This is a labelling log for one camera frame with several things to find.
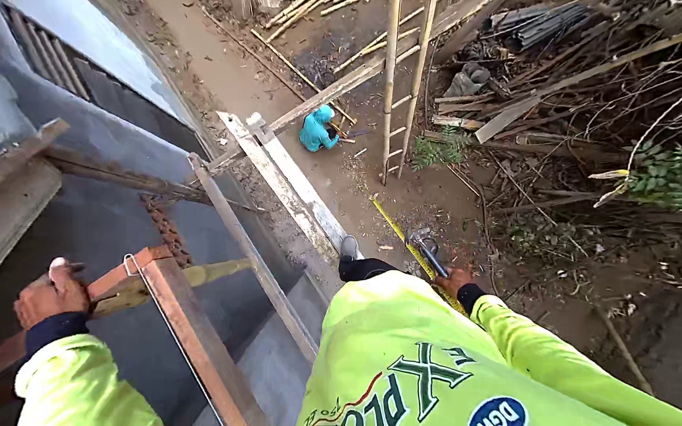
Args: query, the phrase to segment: hammer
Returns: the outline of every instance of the hammer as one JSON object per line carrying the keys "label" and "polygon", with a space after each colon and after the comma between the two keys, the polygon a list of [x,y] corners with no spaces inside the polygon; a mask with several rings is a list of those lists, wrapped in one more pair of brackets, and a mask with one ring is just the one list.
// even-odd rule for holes
{"label": "hammer", "polygon": [[[433,247],[429,247],[427,242],[431,242]],[[425,256],[428,261],[436,270],[436,273],[444,278],[448,278],[449,274],[446,273],[446,269],[441,266],[441,264],[436,260],[436,254],[438,253],[438,243],[431,236],[431,228],[422,228],[419,230],[414,230],[405,239],[406,244],[412,244]]]}

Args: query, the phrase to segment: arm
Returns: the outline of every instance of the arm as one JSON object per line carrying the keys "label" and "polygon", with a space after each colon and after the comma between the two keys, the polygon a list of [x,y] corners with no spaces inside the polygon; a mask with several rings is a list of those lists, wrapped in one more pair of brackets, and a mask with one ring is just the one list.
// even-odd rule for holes
{"label": "arm", "polygon": [[15,393],[25,398],[19,424],[162,424],[143,396],[118,380],[107,346],[88,334],[88,295],[65,259],[26,287],[14,309],[27,330],[27,361],[15,377]]}
{"label": "arm", "polygon": [[333,148],[334,146],[336,146],[336,143],[337,143],[338,141],[339,141],[339,136],[338,136],[338,135],[336,135],[336,137],[334,137],[333,139],[330,139],[330,138],[328,137],[328,131],[326,131],[325,129],[323,129],[323,131],[320,132],[320,142],[321,142],[323,145],[325,145],[325,147],[326,147],[327,149],[331,149],[331,148]]}
{"label": "arm", "polygon": [[470,319],[486,330],[511,367],[625,424],[682,424],[682,411],[612,377],[572,345],[507,308],[498,297],[465,284],[469,282],[465,276],[455,280],[459,284],[443,283],[457,271],[438,282],[447,291],[451,287]]}

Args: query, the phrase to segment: neon yellow long sleeve shirt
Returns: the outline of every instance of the neon yellow long sleeve shirt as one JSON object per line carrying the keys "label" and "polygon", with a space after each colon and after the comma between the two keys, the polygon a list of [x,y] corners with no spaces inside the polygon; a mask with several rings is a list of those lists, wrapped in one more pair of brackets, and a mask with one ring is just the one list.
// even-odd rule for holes
{"label": "neon yellow long sleeve shirt", "polygon": [[423,280],[347,283],[323,321],[298,426],[682,425],[682,411],[605,372],[496,296],[470,318]]}
{"label": "neon yellow long sleeve shirt", "polygon": [[20,426],[161,426],[143,396],[118,380],[107,345],[90,334],[55,340],[17,372]]}

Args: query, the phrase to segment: hand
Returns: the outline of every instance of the hand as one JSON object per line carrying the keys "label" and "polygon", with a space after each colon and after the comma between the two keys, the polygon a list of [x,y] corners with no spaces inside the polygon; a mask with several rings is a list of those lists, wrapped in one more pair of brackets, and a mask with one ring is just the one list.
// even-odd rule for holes
{"label": "hand", "polygon": [[20,292],[14,303],[17,319],[24,329],[52,315],[64,312],[88,312],[89,296],[86,289],[73,279],[73,266],[66,258],[56,258],[49,266],[49,273]]}
{"label": "hand", "polygon": [[448,267],[446,272],[449,278],[436,277],[436,285],[441,286],[451,297],[457,298],[457,292],[465,285],[473,282],[473,269],[468,266],[468,270],[458,267]]}

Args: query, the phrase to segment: black sleeve cuff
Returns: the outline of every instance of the black sleeve cuff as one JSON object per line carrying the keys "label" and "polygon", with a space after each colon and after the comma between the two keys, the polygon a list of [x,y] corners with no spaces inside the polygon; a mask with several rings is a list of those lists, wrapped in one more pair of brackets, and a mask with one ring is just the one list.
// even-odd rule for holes
{"label": "black sleeve cuff", "polygon": [[39,349],[55,340],[75,334],[88,334],[87,319],[88,315],[85,312],[63,312],[34,325],[25,333],[24,361],[28,361]]}
{"label": "black sleeve cuff", "polygon": [[480,289],[477,284],[465,284],[459,287],[457,291],[457,300],[465,308],[465,312],[471,315],[473,312],[473,306],[478,301],[478,298],[485,295],[486,292]]}

